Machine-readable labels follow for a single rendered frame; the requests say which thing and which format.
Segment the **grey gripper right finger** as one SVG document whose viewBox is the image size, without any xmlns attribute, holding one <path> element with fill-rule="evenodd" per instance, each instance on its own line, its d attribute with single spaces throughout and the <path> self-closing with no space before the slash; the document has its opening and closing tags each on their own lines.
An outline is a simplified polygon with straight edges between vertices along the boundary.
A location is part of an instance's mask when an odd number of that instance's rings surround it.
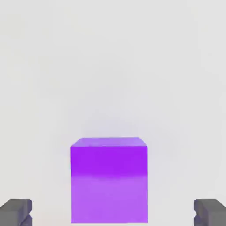
<svg viewBox="0 0 226 226">
<path fill-rule="evenodd" d="M 194 200 L 194 226 L 226 226 L 226 207 L 217 199 Z"/>
</svg>

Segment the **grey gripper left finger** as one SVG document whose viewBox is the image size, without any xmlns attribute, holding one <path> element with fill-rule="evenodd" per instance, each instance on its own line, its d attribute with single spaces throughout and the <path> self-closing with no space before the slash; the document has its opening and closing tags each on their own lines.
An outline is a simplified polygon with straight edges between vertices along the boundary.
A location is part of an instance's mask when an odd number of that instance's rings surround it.
<svg viewBox="0 0 226 226">
<path fill-rule="evenodd" d="M 9 199 L 0 207 L 0 226 L 32 226 L 31 199 Z"/>
</svg>

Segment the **small purple cube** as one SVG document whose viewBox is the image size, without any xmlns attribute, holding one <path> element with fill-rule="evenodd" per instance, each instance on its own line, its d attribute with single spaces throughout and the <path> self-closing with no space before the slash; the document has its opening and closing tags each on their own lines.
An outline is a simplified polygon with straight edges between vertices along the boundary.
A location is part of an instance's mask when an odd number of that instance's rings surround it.
<svg viewBox="0 0 226 226">
<path fill-rule="evenodd" d="M 81 138 L 70 168 L 71 223 L 148 222 L 148 148 L 140 138 Z"/>
</svg>

